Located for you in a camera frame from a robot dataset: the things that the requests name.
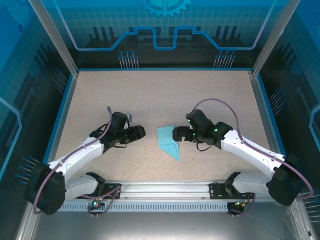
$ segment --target enclosure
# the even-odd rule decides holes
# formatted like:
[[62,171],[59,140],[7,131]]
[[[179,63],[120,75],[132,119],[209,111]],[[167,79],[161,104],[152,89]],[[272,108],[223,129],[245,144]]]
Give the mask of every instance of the enclosure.
[[[318,239],[319,1],[0,0],[0,33],[0,239]],[[249,140],[302,159],[314,196],[284,207],[257,195],[239,219],[214,209],[227,202],[211,200],[210,184],[262,172],[218,148],[169,151],[157,132],[187,126],[208,98],[234,108]],[[27,162],[70,153],[108,123],[108,106],[146,136],[73,178],[120,183],[120,199],[99,219],[79,199],[34,215]],[[236,127],[222,104],[200,109]]]

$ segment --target black mounting plate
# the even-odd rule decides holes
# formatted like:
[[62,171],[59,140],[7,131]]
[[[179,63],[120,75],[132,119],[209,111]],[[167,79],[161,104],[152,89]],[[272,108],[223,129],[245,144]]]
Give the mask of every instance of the black mounting plate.
[[[119,200],[120,195],[121,195],[121,187],[122,187],[121,184],[109,184],[109,183],[104,184],[104,193],[102,195],[105,195],[105,194],[111,192],[112,190],[114,190],[117,187],[120,187],[120,189],[119,189],[119,192],[116,194],[115,200]],[[99,197],[94,194],[90,194],[88,196],[89,197]],[[112,200],[113,197],[114,197],[114,194],[111,194],[110,196],[107,196],[104,199],[105,200]],[[77,197],[76,199],[86,199],[86,198],[80,196],[80,197]]]
[[247,200],[250,198],[254,199],[255,195],[253,193],[236,193],[230,196],[226,192],[226,187],[224,183],[214,182],[209,184],[209,193],[211,200]]

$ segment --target metal frame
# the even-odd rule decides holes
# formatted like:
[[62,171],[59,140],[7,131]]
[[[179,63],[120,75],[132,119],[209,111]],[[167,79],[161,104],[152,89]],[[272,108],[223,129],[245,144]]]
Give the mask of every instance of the metal frame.
[[52,162],[56,159],[56,154],[58,151],[60,139],[62,137],[62,133],[65,127],[65,123],[67,120],[69,108],[72,102],[72,98],[75,93],[75,89],[78,83],[78,77],[73,77],[72,79],[69,80],[63,99],[62,103],[59,109],[59,113],[57,116],[57,121],[54,124],[52,135],[50,137],[49,145],[47,147],[44,160],[43,162],[45,164]]
[[257,77],[262,67],[266,63],[269,55],[276,46],[279,38],[289,23],[291,17],[295,13],[301,0],[288,0],[288,3],[284,7],[281,16],[279,17],[274,29],[272,30],[268,40],[266,41],[258,59],[253,66],[253,76]]
[[[267,139],[272,151],[280,152],[280,147],[277,141],[276,133],[272,125],[270,115],[268,113],[268,108],[266,105],[265,98],[263,97],[262,89],[258,81],[258,75],[255,76],[250,74],[250,80],[252,88],[258,103],[258,108],[261,114],[264,129],[267,135]],[[311,232],[314,239],[316,237],[315,231],[312,228],[310,220],[304,203],[300,199],[296,199],[291,206],[292,221],[296,226],[296,233],[301,240],[310,240],[309,231]]]
[[[51,38],[53,44],[60,53],[62,59],[70,70],[71,74],[75,77],[78,76],[79,70],[72,59],[62,37],[59,34],[58,29],[56,28],[54,22],[52,21],[47,9],[41,2],[41,0],[29,0],[31,6],[33,7],[35,13],[39,17],[42,25],[47,31],[49,37]],[[285,6],[275,28],[273,29],[266,45],[261,51],[260,56],[258,57],[254,67],[253,74],[250,76],[254,94],[258,102],[259,110],[261,112],[261,117],[269,140],[270,148],[272,151],[280,152],[279,144],[277,143],[277,138],[275,131],[273,129],[271,119],[268,117],[269,112],[266,107],[265,99],[261,92],[261,87],[258,82],[258,74],[261,71],[263,65],[267,61],[271,51],[275,47],[278,39],[280,38],[283,30],[287,26],[289,20],[294,14],[300,0],[289,0]],[[62,121],[65,121],[65,116],[68,114],[69,106],[65,106],[65,109],[62,113]],[[59,137],[54,138],[54,144],[59,144]],[[50,153],[49,161],[51,161],[55,156],[55,152]],[[209,195],[209,183],[211,181],[154,181],[154,182],[121,182],[122,193],[121,199],[119,202],[123,203],[148,203],[148,202],[191,202],[194,204],[202,204],[205,202],[212,203]],[[273,201],[270,197],[258,196],[257,201],[260,202],[270,202]],[[216,203],[223,203],[225,201],[216,200]],[[306,217],[303,212],[305,211],[303,203],[295,201],[292,205],[292,217],[296,222],[297,232],[301,239],[310,239],[308,234],[308,217]],[[24,217],[22,219],[20,229],[17,234],[17,240],[30,240],[33,236],[38,216],[32,213],[33,206],[28,204]]]
[[54,46],[58,50],[60,56],[62,57],[64,63],[68,67],[70,73],[77,77],[79,70],[78,67],[73,60],[65,42],[63,41],[62,37],[59,34],[57,27],[55,26],[53,20],[51,19],[45,5],[42,3],[41,0],[28,0],[31,4],[35,14],[39,18],[40,22],[42,23],[44,29],[48,33],[50,39],[52,40]]

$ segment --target blue paper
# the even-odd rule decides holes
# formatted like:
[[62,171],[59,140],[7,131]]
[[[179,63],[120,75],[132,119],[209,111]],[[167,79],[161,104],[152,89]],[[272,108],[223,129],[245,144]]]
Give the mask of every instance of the blue paper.
[[173,139],[175,126],[164,126],[156,129],[159,147],[180,162],[179,145]]

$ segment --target gear logo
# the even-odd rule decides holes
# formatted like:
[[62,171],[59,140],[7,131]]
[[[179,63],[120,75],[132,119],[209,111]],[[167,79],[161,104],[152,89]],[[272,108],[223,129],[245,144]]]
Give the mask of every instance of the gear logo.
[[7,10],[20,25],[29,17],[29,6],[27,0],[0,0],[0,8],[7,7]]
[[186,10],[187,5],[191,4],[191,0],[140,0],[144,5],[144,10],[148,10],[150,14],[155,14],[157,18],[168,15],[173,17],[180,14],[181,10]]

